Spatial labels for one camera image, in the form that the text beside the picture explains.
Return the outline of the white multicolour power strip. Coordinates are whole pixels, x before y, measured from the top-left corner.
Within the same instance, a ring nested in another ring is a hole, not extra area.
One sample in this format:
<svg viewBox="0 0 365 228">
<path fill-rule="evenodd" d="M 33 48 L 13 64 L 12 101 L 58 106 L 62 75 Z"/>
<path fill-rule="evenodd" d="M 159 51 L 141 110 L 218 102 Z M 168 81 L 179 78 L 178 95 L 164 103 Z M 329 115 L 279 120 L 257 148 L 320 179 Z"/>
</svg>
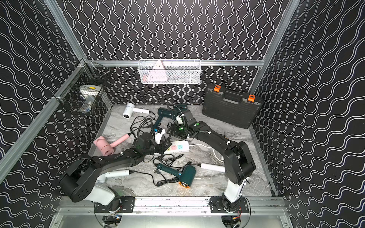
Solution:
<svg viewBox="0 0 365 228">
<path fill-rule="evenodd" d="M 190 151 L 188 141 L 173 141 L 171 146 L 165 151 L 166 154 L 186 153 Z"/>
</svg>

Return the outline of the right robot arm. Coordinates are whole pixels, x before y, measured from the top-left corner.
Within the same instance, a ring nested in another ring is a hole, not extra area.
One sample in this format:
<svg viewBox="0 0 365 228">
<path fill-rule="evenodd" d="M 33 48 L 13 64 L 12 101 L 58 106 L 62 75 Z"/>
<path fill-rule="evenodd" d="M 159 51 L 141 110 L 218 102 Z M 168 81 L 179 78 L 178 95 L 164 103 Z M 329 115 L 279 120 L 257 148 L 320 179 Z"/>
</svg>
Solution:
<svg viewBox="0 0 365 228">
<path fill-rule="evenodd" d="M 178 111 L 182 131 L 186 138 L 196 139 L 208 144 L 223 158 L 225 175 L 228 178 L 226 190 L 222 194 L 222 208 L 234 211 L 239 207 L 244 182 L 256 170 L 255 162 L 248 145 L 227 139 L 214 131 L 207 123 L 196 121 L 191 111 Z"/>
</svg>

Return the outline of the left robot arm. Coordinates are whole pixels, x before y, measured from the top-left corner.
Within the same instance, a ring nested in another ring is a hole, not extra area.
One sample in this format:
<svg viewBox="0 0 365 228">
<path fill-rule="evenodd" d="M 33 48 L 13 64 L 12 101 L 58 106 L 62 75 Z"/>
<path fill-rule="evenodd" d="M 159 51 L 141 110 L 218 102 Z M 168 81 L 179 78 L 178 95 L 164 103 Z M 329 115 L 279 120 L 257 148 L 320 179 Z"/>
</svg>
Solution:
<svg viewBox="0 0 365 228">
<path fill-rule="evenodd" d="M 81 155 L 56 179 L 56 184 L 73 201 L 89 200 L 116 211 L 121 207 L 120 196 L 112 189 L 97 184 L 97 179 L 118 168 L 129 168 L 144 161 L 145 156 L 164 154 L 169 142 L 156 143 L 153 133 L 143 133 L 131 148 L 108 156 Z"/>
</svg>

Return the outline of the green dryer back right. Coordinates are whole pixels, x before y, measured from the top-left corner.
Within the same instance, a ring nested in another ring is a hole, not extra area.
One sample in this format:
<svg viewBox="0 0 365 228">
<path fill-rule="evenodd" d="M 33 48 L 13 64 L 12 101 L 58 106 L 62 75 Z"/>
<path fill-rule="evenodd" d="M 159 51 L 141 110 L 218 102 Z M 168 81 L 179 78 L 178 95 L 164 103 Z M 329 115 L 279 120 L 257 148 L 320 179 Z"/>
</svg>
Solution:
<svg viewBox="0 0 365 228">
<path fill-rule="evenodd" d="M 173 104 L 172 109 L 176 110 L 177 112 L 184 112 L 188 110 L 188 104 Z"/>
</svg>

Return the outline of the green dryer back left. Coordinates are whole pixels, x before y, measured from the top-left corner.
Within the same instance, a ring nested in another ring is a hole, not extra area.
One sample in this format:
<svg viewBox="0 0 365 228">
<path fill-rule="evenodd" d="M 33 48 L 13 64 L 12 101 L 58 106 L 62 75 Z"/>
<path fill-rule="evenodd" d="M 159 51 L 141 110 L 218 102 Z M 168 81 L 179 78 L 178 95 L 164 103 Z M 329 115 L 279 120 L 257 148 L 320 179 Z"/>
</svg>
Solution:
<svg viewBox="0 0 365 228">
<path fill-rule="evenodd" d="M 176 120 L 178 114 L 178 111 L 175 109 L 166 109 L 166 108 L 159 108 L 158 109 L 158 119 L 156 120 L 155 124 L 153 125 L 153 128 L 158 128 L 160 122 L 164 117 Z"/>
</svg>

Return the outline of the pink hair dryer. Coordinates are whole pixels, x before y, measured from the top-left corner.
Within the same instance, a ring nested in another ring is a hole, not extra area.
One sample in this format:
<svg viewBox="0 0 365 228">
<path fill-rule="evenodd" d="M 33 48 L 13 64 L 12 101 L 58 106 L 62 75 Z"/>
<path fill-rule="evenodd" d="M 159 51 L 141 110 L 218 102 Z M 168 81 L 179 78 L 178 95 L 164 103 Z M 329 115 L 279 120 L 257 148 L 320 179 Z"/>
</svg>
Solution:
<svg viewBox="0 0 365 228">
<path fill-rule="evenodd" d="M 112 155 L 115 151 L 115 147 L 123 143 L 130 137 L 131 133 L 125 134 L 116 141 L 109 143 L 105 137 L 100 136 L 96 140 L 94 140 L 94 145 L 100 150 L 103 156 Z"/>
</svg>

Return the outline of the white dryer at back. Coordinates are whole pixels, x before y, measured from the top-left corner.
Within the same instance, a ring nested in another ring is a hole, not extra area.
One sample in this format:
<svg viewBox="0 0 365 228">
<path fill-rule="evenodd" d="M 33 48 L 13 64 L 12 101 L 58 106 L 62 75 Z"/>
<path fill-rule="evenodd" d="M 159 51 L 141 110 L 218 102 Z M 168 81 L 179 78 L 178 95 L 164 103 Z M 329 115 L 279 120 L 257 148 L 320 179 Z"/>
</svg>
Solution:
<svg viewBox="0 0 365 228">
<path fill-rule="evenodd" d="M 137 113 L 144 113 L 144 114 L 149 114 L 150 111 L 147 110 L 147 109 L 141 109 L 141 108 L 136 108 L 136 106 L 132 103 L 128 103 L 126 106 L 125 106 L 125 110 L 123 112 L 123 118 L 125 119 L 130 119 L 132 117 L 132 114 L 134 112 L 137 112 Z"/>
</svg>

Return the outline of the green dryer in front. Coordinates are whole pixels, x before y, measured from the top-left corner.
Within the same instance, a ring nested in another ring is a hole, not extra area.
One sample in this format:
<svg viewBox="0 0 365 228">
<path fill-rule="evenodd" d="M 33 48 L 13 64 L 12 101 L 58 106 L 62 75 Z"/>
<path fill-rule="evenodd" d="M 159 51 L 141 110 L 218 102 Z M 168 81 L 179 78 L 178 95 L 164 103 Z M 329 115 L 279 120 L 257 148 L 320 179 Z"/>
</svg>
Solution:
<svg viewBox="0 0 365 228">
<path fill-rule="evenodd" d="M 191 165 L 185 166 L 182 171 L 175 170 L 163 164 L 158 164 L 157 169 L 177 177 L 178 183 L 187 189 L 191 187 L 196 175 L 196 169 Z"/>
</svg>

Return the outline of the black plastic tool case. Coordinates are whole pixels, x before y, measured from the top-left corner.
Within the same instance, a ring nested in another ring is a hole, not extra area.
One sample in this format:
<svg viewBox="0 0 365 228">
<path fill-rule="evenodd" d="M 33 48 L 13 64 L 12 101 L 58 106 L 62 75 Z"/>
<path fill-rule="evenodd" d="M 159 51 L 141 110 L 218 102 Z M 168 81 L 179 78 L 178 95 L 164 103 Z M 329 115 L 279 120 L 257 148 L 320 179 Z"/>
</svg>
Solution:
<svg viewBox="0 0 365 228">
<path fill-rule="evenodd" d="M 202 113 L 210 118 L 248 129 L 263 103 L 261 97 L 209 84 L 204 91 Z"/>
</svg>

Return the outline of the pink triangular item in basket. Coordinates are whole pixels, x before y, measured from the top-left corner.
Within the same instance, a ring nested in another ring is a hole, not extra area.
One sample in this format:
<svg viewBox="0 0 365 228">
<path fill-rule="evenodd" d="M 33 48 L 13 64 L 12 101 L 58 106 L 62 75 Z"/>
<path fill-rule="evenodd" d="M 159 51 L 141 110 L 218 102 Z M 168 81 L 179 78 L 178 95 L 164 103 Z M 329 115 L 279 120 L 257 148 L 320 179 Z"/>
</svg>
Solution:
<svg viewBox="0 0 365 228">
<path fill-rule="evenodd" d="M 162 60 L 157 60 L 152 70 L 149 72 L 147 82 L 160 83 L 168 80 Z"/>
</svg>

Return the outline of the silver dryer in black basket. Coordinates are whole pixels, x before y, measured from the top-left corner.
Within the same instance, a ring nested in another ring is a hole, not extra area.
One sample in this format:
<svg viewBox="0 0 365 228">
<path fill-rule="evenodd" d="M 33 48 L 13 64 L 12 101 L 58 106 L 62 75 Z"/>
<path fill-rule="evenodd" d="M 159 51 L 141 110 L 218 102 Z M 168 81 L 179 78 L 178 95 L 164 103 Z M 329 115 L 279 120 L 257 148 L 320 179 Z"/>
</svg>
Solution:
<svg viewBox="0 0 365 228">
<path fill-rule="evenodd" d="M 81 113 L 88 113 L 92 109 L 92 105 L 96 99 L 96 97 L 99 95 L 102 87 L 97 85 L 81 85 L 79 87 L 79 90 L 81 92 L 81 97 L 83 99 L 83 105 L 79 109 L 79 112 Z"/>
</svg>

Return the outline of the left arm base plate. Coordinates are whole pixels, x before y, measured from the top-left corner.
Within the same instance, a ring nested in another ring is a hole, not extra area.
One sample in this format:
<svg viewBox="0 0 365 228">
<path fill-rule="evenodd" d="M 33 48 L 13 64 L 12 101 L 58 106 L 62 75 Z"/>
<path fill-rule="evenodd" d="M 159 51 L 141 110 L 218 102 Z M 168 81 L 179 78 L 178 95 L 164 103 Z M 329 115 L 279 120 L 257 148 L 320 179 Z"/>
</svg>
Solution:
<svg viewBox="0 0 365 228">
<path fill-rule="evenodd" d="M 135 206 L 135 197 L 119 196 L 115 197 L 110 204 L 104 206 L 96 203 L 95 213 L 132 213 Z"/>
</svg>

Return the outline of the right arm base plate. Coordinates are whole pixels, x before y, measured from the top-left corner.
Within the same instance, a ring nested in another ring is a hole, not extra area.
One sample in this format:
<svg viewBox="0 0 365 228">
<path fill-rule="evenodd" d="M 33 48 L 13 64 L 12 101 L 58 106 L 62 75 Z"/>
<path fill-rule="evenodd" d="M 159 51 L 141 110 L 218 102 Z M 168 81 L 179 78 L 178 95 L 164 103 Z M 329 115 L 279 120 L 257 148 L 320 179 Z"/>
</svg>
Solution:
<svg viewBox="0 0 365 228">
<path fill-rule="evenodd" d="M 249 213 L 247 198 L 240 197 L 235 202 L 230 202 L 225 197 L 211 197 L 209 204 L 211 213 Z"/>
</svg>

